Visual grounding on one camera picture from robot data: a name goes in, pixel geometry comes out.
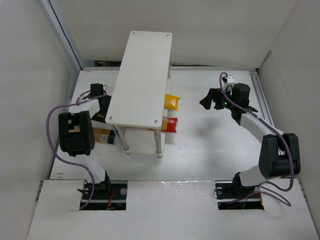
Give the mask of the red spaghetti bag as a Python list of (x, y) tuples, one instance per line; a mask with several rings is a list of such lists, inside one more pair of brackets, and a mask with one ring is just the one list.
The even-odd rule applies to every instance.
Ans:
[(177, 117), (163, 117), (160, 131), (163, 133), (176, 133), (178, 125)]

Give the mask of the yellow spaghetti bag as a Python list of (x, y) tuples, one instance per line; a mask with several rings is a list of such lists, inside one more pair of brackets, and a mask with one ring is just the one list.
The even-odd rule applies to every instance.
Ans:
[(164, 108), (167, 110), (174, 110), (177, 111), (179, 109), (178, 103), (181, 97), (166, 94), (164, 99)]

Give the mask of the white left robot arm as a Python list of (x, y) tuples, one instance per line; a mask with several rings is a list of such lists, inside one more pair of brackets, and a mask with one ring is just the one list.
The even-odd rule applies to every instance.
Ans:
[(89, 169), (93, 179), (80, 192), (88, 199), (102, 200), (112, 193), (111, 181), (100, 165), (94, 151), (95, 135), (92, 118), (106, 106), (108, 96), (104, 86), (92, 83), (88, 93), (82, 94), (68, 112), (58, 116), (59, 146), (76, 164)]

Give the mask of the blue-ended spaghetti box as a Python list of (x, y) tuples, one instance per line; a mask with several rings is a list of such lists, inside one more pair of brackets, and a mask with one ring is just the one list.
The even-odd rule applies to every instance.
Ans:
[(104, 128), (93, 128), (94, 139), (96, 142), (114, 145), (116, 133), (114, 130)]

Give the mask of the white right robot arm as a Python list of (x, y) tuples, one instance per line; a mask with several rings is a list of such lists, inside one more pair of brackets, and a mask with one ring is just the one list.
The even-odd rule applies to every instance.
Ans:
[(249, 131), (261, 146), (257, 165), (237, 172), (227, 185), (226, 193), (217, 194), (219, 199), (241, 201), (260, 192), (274, 194), (266, 184), (289, 192), (301, 171), (298, 136), (276, 129), (261, 118), (258, 110), (250, 106), (250, 92), (247, 84), (224, 82), (219, 88), (210, 88), (199, 102), (206, 110), (229, 110), (232, 119)]

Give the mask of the brown spaghetti box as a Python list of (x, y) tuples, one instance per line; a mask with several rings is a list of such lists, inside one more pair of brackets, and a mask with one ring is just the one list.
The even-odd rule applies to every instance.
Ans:
[(105, 120), (105, 117), (106, 117), (106, 116), (97, 113), (97, 114), (95, 115), (95, 117), (96, 117), (96, 120), (97, 120), (97, 121), (102, 121), (102, 122), (103, 122), (103, 121)]

